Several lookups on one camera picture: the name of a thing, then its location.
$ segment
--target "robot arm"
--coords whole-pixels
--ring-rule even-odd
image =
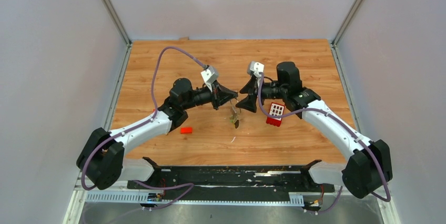
[[[94,130],[77,159],[77,167],[82,170],[94,149],[109,140],[102,151],[94,153],[87,165],[86,176],[94,185],[103,190],[116,181],[148,180],[154,172],[153,166],[145,159],[126,159],[126,154],[153,137],[175,130],[188,118],[186,109],[212,103],[217,110],[238,96],[217,82],[218,72],[212,66],[208,66],[201,75],[204,84],[195,90],[189,79],[177,79],[169,97],[146,118],[110,132],[103,128]]]
[[[236,107],[255,113],[257,100],[262,106],[265,99],[282,99],[288,110],[295,111],[299,118],[321,131],[347,160],[347,164],[328,164],[315,160],[304,166],[301,172],[307,175],[309,184],[346,186],[358,198],[363,198],[382,186],[377,167],[358,140],[368,146],[375,155],[386,181],[392,179],[389,146],[382,140],[373,142],[333,113],[319,95],[302,85],[299,69],[293,62],[278,64],[276,68],[278,80],[270,83],[260,81],[263,69],[264,65],[259,62],[249,64],[248,74],[251,79],[240,90],[241,94],[248,96]]]

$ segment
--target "red toy block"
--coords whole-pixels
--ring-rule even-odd
[[[269,108],[269,114],[270,115],[283,115],[283,111],[285,111],[285,105],[271,102],[271,107]],[[273,126],[280,127],[280,124],[282,124],[282,118],[276,119],[268,117],[266,119],[266,124],[271,124]]]
[[[192,128],[191,127],[180,128],[180,133],[181,134],[192,134]]]

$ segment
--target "enclosure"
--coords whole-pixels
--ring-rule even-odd
[[[0,3],[4,223],[441,223],[445,217],[436,208],[444,180],[445,0]],[[249,80],[251,61],[264,64],[265,76],[273,79],[278,64],[294,62],[303,84],[333,113],[389,145],[392,200],[358,199],[344,190],[330,212],[315,216],[293,199],[319,199],[322,193],[326,209],[339,187],[326,187],[325,194],[323,187],[287,191],[286,200],[274,199],[279,187],[266,187],[252,198],[260,194],[271,200],[246,200],[224,191],[222,200],[189,200],[189,195],[152,212],[142,211],[140,203],[147,203],[153,190],[126,181],[84,190],[76,160],[94,129],[124,128],[147,117],[169,96],[176,79],[188,78],[193,88],[203,84],[194,61],[170,50],[152,89],[157,57],[166,46],[214,66],[219,83],[236,91]],[[266,109],[270,103],[265,101]],[[181,127],[193,128],[192,134],[174,130],[126,157],[149,157],[164,170],[243,168],[254,178],[264,167],[283,166],[283,173],[299,174],[315,159],[347,161],[325,134],[296,116],[274,127],[260,112],[240,111],[236,128],[229,103],[217,111],[211,105],[190,109]],[[212,182],[217,173],[209,174]],[[256,188],[269,176],[243,181]],[[384,195],[382,187],[376,192]]]

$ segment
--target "wooden floor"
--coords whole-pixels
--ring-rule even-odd
[[[112,128],[124,127],[152,113],[155,107],[150,97],[150,82],[159,52],[170,45],[213,65],[220,73],[218,81],[232,90],[241,89],[249,80],[246,69],[252,60],[265,64],[265,75],[273,79],[277,79],[278,63],[293,61],[303,84],[316,91],[338,116],[353,126],[328,42],[287,39],[134,42]],[[177,78],[187,77],[194,88],[201,87],[201,71],[187,56],[166,51],[155,81],[158,106]],[[269,109],[269,105],[268,100],[265,107]],[[208,104],[187,112],[189,118],[182,127],[192,127],[192,134],[182,135],[176,129],[147,141],[127,157],[147,156],[160,165],[307,164],[314,159],[345,162],[330,141],[297,116],[284,118],[282,125],[275,127],[265,124],[266,116],[260,111],[254,114],[243,110],[240,127],[235,129],[229,121],[229,104],[218,111]]]

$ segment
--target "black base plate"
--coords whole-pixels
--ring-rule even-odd
[[[183,200],[215,201],[289,201],[289,192],[321,192],[320,186],[306,188],[303,175],[296,173],[302,166],[162,166],[157,181],[151,186],[176,186],[193,183],[194,188]],[[325,192],[334,192],[333,185],[324,184]],[[145,189],[129,181],[129,189]],[[166,191],[163,199],[175,199],[187,187]]]

